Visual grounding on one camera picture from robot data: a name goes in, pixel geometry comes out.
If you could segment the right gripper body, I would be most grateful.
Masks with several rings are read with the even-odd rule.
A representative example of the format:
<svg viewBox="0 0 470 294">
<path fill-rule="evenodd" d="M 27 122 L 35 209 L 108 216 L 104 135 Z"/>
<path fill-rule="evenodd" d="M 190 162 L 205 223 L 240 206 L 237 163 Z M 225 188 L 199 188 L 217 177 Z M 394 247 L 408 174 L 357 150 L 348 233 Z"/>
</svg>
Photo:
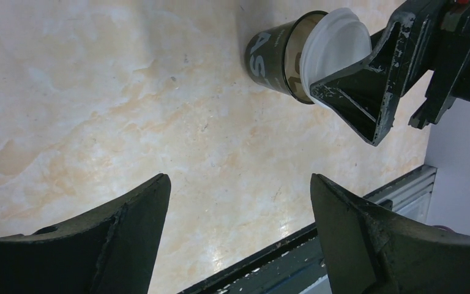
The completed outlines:
<svg viewBox="0 0 470 294">
<path fill-rule="evenodd" d="M 409 120 L 417 129 L 437 124 L 456 99 L 470 102 L 470 1 L 445 7 L 439 30 L 426 100 Z"/>
</svg>

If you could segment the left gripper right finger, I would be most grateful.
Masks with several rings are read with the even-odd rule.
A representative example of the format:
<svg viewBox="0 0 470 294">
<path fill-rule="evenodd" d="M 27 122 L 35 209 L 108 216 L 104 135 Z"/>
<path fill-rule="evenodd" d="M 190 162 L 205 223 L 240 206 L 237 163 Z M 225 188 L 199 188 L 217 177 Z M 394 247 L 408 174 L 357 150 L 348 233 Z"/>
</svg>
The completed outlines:
<svg viewBox="0 0 470 294">
<path fill-rule="evenodd" d="M 333 293 L 470 293 L 470 236 L 411 220 L 314 174 L 311 203 Z"/>
</svg>

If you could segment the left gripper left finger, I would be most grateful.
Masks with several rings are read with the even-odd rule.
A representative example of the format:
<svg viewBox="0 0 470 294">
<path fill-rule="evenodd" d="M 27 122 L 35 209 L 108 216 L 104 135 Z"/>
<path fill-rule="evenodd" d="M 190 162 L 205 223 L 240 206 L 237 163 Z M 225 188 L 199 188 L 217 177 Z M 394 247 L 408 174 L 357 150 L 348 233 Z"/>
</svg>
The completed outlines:
<svg viewBox="0 0 470 294">
<path fill-rule="evenodd" d="M 31 235 L 0 237 L 0 293 L 147 293 L 170 193 L 159 174 Z"/>
</svg>

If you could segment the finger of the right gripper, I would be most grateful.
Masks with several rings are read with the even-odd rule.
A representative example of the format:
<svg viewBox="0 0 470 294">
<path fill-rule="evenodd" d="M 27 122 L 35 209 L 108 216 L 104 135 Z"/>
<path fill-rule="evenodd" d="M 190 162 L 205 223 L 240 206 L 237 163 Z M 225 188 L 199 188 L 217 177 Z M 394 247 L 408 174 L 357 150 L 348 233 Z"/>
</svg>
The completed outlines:
<svg viewBox="0 0 470 294">
<path fill-rule="evenodd" d="M 378 146 L 400 101 L 434 67 L 448 1 L 405 1 L 371 37 L 372 52 L 310 86 L 366 143 Z"/>
</svg>

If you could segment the white coffee cup lid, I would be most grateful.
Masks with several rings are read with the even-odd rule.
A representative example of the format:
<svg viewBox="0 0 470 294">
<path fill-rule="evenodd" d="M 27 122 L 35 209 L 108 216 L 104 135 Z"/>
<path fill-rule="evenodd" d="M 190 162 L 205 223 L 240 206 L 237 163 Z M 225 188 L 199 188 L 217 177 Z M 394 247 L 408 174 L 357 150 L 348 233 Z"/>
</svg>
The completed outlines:
<svg viewBox="0 0 470 294">
<path fill-rule="evenodd" d="M 323 16 L 308 35 L 299 61 L 300 81 L 308 99 L 327 108 L 310 94 L 310 86 L 371 52 L 369 30 L 351 9 L 343 7 Z"/>
</svg>

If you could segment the dark printed coffee cup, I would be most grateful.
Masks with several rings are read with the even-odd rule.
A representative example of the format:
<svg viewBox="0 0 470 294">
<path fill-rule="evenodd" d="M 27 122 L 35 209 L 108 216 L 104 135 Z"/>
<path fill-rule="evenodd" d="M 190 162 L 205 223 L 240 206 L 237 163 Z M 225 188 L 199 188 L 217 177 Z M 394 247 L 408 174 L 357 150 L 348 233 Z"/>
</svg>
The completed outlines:
<svg viewBox="0 0 470 294">
<path fill-rule="evenodd" d="M 308 36 L 327 14 L 314 10 L 295 21 L 255 34 L 243 57 L 247 75 L 258 85 L 313 105 L 300 79 L 300 58 Z"/>
</svg>

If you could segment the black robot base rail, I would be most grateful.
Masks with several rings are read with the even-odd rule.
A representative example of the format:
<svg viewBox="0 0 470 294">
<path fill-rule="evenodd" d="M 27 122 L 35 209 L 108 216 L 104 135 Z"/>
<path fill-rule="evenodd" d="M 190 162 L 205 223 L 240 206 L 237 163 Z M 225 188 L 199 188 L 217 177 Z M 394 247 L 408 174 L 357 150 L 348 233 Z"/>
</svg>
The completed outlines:
<svg viewBox="0 0 470 294">
<path fill-rule="evenodd" d="M 365 195 L 365 199 L 425 222 L 437 169 L 423 165 Z M 329 293 L 315 224 L 265 247 L 184 293 Z"/>
</svg>

